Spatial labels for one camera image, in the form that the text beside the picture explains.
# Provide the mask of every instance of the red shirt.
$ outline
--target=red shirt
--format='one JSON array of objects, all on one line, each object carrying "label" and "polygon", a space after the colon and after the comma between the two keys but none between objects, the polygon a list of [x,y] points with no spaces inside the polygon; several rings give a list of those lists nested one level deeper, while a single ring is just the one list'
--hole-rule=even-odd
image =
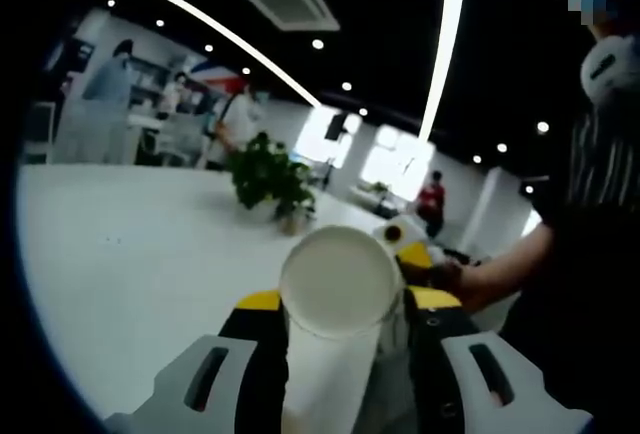
[{"label": "red shirt", "polygon": [[444,211],[444,187],[429,184],[418,194],[418,215],[422,218],[442,216]]}]

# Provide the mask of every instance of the person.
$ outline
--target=person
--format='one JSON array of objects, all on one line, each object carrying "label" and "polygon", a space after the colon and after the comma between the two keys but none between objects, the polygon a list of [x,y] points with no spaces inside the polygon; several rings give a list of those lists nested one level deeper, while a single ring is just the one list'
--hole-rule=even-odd
[{"label": "person", "polygon": [[418,193],[413,209],[427,223],[427,235],[434,238],[444,225],[445,190],[442,186],[442,172],[433,171],[431,182]]},{"label": "person", "polygon": [[131,98],[131,74],[129,59],[133,41],[125,39],[116,46],[113,56],[105,62],[87,83],[82,98],[87,101],[103,101],[123,108]]},{"label": "person", "polygon": [[202,136],[196,169],[226,169],[229,156],[256,136],[258,122],[263,116],[256,91],[250,85],[245,86],[242,94],[219,101],[214,111]]},{"label": "person", "polygon": [[158,106],[158,118],[167,119],[170,115],[178,112],[178,106],[182,99],[182,95],[185,92],[185,85],[187,83],[187,75],[180,71],[174,77],[173,81],[169,82],[162,93],[162,100]]},{"label": "person", "polygon": [[131,100],[129,59],[133,41],[125,39],[93,74],[81,99],[67,102],[54,146],[54,162],[120,164]]},{"label": "person", "polygon": [[636,330],[633,302],[624,297],[625,279],[638,272],[637,19],[594,17],[588,26],[595,46],[581,81],[592,109],[577,120],[570,149],[534,204],[542,222],[510,252],[457,266],[440,286],[469,312],[520,291],[501,335],[541,369],[558,402],[594,415],[596,432],[620,432],[613,428],[625,410],[620,384],[637,369],[635,350],[625,347]]}]

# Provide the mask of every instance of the face mask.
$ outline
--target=face mask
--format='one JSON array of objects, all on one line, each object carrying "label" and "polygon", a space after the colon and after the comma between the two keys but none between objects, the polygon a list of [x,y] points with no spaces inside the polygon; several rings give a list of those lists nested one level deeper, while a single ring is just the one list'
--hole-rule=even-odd
[{"label": "face mask", "polygon": [[582,89],[593,104],[614,89],[640,92],[640,38],[609,36],[598,42],[580,70]]}]

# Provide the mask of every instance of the black shirt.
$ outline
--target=black shirt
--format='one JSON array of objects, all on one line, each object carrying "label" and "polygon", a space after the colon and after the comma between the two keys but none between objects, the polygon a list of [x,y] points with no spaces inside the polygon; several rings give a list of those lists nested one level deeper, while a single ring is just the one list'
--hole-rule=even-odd
[{"label": "black shirt", "polygon": [[[631,375],[639,293],[640,96],[614,92],[573,130],[535,204],[554,233],[546,264],[523,287],[502,335],[544,374],[549,394],[610,431]],[[635,386],[628,386],[633,392]]]}]

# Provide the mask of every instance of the led strip light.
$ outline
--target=led strip light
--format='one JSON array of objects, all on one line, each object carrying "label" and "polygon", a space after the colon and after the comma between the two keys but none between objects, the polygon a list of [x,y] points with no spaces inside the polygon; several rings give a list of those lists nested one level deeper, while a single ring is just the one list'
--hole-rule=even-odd
[{"label": "led strip light", "polygon": [[208,16],[207,14],[202,12],[200,9],[192,6],[191,4],[189,4],[184,0],[166,0],[166,1],[169,1],[170,3],[178,6],[180,9],[183,9],[184,11],[188,12],[189,14],[196,17],[197,19],[200,19],[209,27],[212,27],[213,29],[218,31],[220,34],[222,34],[224,37],[226,37],[231,42],[233,42],[235,45],[243,49],[247,54],[253,56],[258,62],[260,62],[267,69],[273,72],[276,76],[282,79],[282,81],[286,83],[289,87],[291,87],[291,89],[293,89],[298,94],[300,94],[300,96],[303,97],[313,107],[320,107],[322,105],[320,101],[318,101],[318,99],[313,97],[313,95],[309,91],[307,91],[304,87],[302,87],[300,84],[294,81],[291,76],[289,76],[286,72],[280,69],[267,56],[262,54],[260,51],[258,51],[255,47],[253,47],[247,41],[242,39],[240,36],[238,36],[234,32],[224,27],[218,21],[214,20],[211,16]]},{"label": "led strip light", "polygon": [[429,139],[433,121],[438,112],[440,98],[442,97],[444,82],[447,80],[461,10],[462,0],[444,0],[442,5],[442,24],[440,25],[440,36],[438,38],[438,52],[436,53],[436,62],[433,66],[433,76],[431,78],[429,96],[427,97],[427,106],[425,107],[422,126],[420,126],[420,134],[418,135],[418,139],[424,142],[427,142]]}]

